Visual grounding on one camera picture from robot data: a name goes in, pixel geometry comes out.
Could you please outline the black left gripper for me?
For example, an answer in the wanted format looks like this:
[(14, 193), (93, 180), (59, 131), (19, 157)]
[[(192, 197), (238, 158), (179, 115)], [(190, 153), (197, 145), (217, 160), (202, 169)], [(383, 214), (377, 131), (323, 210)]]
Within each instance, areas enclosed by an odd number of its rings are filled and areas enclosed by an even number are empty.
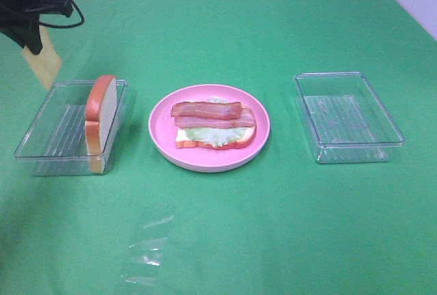
[(42, 14), (72, 15), (72, 0), (1, 0), (1, 32), (12, 34), (12, 39), (33, 55), (39, 55), (43, 45), (40, 26), (69, 29), (72, 25), (55, 25), (40, 21)]

